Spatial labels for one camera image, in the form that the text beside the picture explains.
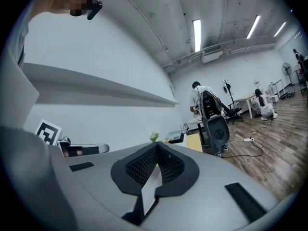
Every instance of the ventilation grille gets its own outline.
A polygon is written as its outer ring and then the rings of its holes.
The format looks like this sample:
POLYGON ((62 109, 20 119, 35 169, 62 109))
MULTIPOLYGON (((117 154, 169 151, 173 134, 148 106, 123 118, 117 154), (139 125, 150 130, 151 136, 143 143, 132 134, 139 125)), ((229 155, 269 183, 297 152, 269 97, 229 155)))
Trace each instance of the ventilation grille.
POLYGON ((217 46, 209 47, 207 49, 202 50, 202 54, 207 55, 209 53, 213 53, 213 52, 221 51, 221 50, 222 50, 221 45, 217 45, 217 46))

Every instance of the air conditioner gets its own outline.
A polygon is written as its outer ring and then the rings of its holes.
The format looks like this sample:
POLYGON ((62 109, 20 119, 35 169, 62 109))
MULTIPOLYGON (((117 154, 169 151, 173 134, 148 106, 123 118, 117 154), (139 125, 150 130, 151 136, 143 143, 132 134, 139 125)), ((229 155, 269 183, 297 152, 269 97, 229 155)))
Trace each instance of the air conditioner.
POLYGON ((223 54, 223 50, 222 50, 221 45, 212 46, 212 47, 202 50, 201 60, 205 64, 212 60, 218 59, 220 55, 222 54, 223 54))

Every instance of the white shelf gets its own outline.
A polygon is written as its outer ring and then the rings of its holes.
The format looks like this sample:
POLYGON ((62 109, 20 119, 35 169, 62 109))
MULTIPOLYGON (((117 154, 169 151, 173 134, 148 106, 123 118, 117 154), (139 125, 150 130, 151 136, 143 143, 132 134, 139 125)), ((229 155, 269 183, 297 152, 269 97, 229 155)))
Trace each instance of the white shelf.
POLYGON ((35 87, 44 85, 45 89, 48 86, 48 89, 54 89, 55 91, 64 90, 66 92, 96 96, 118 97, 137 101, 143 100, 156 103, 162 107, 178 104, 173 100, 137 88, 72 70, 25 63, 23 71, 35 87))

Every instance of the person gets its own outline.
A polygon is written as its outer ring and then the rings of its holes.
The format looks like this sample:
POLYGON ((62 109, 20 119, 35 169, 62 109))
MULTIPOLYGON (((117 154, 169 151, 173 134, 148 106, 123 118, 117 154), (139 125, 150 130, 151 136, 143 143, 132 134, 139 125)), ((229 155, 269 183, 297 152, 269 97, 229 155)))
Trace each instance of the person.
POLYGON ((299 54, 296 49, 293 49, 293 52, 294 52, 295 57, 297 59, 297 63, 300 66, 301 72, 304 73, 305 70, 304 70, 303 61, 305 60, 305 58, 303 57, 303 55, 299 54))
POLYGON ((261 120, 266 121, 271 115, 273 115, 273 118, 275 119, 278 115, 275 113, 273 105, 271 103, 268 103, 265 94, 262 94, 262 92, 259 89, 255 90, 256 94, 256 99, 255 103, 256 106, 260 109, 261 111, 261 120))
POLYGON ((95 0, 32 0, 24 9, 12 29, 6 46, 18 66, 24 65, 24 43, 28 34, 28 23, 35 16, 43 12, 70 13, 80 16, 93 8, 95 0))
POLYGON ((199 115, 199 111, 197 109, 195 109, 199 103, 197 103, 197 101, 200 99, 201 93, 203 91, 208 91, 209 93, 211 93, 212 95, 216 96, 218 101, 220 102, 220 98, 217 96, 217 94, 213 91, 212 88, 208 87, 208 86, 201 86, 201 84, 198 81, 195 81, 192 84, 192 92, 190 95, 190 111, 193 112, 195 115, 199 115))

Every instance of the fluorescent light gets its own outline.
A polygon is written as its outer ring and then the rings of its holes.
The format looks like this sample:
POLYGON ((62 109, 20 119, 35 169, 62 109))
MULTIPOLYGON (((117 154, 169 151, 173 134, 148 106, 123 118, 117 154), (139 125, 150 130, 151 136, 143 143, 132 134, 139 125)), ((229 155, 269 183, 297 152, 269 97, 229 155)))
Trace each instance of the fluorescent light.
POLYGON ((252 35, 252 33, 254 32, 254 30, 255 30, 255 28, 256 28, 256 26, 257 26, 257 24, 258 24, 259 19, 260 19, 260 15, 257 15, 257 16, 256 16, 256 19, 255 19, 255 22, 254 22, 254 24, 252 25, 252 28, 250 29, 250 32, 248 33, 248 36, 247 36, 246 39, 249 39, 250 36, 252 35))
POLYGON ((300 32, 294 38, 296 38, 299 34, 300 34, 300 32))
POLYGON ((284 23, 282 24, 282 26, 279 28, 279 30, 278 30, 277 33, 274 35, 274 37, 277 36, 277 34, 279 34, 279 32, 281 31, 281 29, 284 27, 285 24, 286 24, 286 22, 284 22, 284 23))
POLYGON ((193 29, 194 29, 194 50, 195 52, 200 51, 201 47, 201 21, 195 20, 193 21, 193 29))

